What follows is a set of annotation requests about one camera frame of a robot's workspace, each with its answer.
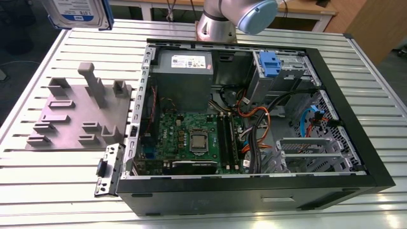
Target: blue drive bay latch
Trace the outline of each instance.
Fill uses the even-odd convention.
[[[264,76],[268,78],[276,77],[281,70],[281,61],[276,57],[274,52],[260,52],[258,55]]]

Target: side panel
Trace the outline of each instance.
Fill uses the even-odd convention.
[[[138,216],[193,215],[326,208],[358,195],[362,190],[366,188],[121,193],[119,197]]]

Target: hard drive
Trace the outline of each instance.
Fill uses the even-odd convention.
[[[113,16],[107,0],[41,0],[55,29],[110,30]]]

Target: metal chassis frame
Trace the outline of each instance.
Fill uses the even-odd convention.
[[[326,95],[336,108],[336,113],[344,122],[348,136],[352,139],[353,146],[358,153],[358,157],[362,161],[368,175],[365,176],[334,176],[334,177],[250,177],[238,179],[142,179],[142,180],[127,180],[125,179],[125,173],[121,175],[117,186],[117,194],[119,193],[151,193],[151,192],[185,192],[185,191],[226,191],[226,190],[249,190],[249,189],[280,189],[280,188],[329,188],[329,187],[342,187],[342,188],[356,188],[356,187],[369,187],[365,193],[374,193],[380,190],[386,189],[393,186],[393,180],[386,172],[384,164],[378,158],[374,148],[369,142],[366,134],[361,128],[358,120],[353,114],[350,106],[345,100],[325,62],[317,49],[310,48],[292,48],[292,47],[274,47],[269,45],[250,45],[250,44],[221,44],[213,42],[192,42],[192,41],[167,41],[159,39],[147,39],[149,45],[155,47],[165,46],[166,49],[177,50],[185,48],[189,50],[209,50],[209,49],[222,49],[222,50],[244,50],[244,51],[257,51],[258,49],[269,48],[269,50],[289,49],[297,50],[306,53],[309,56],[309,61],[318,75],[322,86],[325,87]],[[153,53],[146,48],[145,59],[142,62],[142,79],[147,77],[147,66]],[[141,102],[134,104],[134,114],[131,119],[131,125],[138,125],[137,111],[142,106]],[[129,151],[125,150],[123,161],[127,160]],[[337,202],[348,199],[350,196],[340,198],[340,200],[332,201],[321,208],[325,208]]]

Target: aluminum table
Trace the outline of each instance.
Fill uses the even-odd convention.
[[[115,20],[111,31],[61,31],[0,129],[0,226],[407,228],[407,109],[357,44],[341,34],[265,30],[256,36],[237,33],[237,40],[318,49],[396,183],[378,194],[317,211],[137,217],[119,198],[93,198],[102,151],[23,150],[50,77],[85,84],[75,69],[79,62],[93,62],[103,84],[121,79],[135,88],[145,39],[193,40],[193,30],[193,24]]]

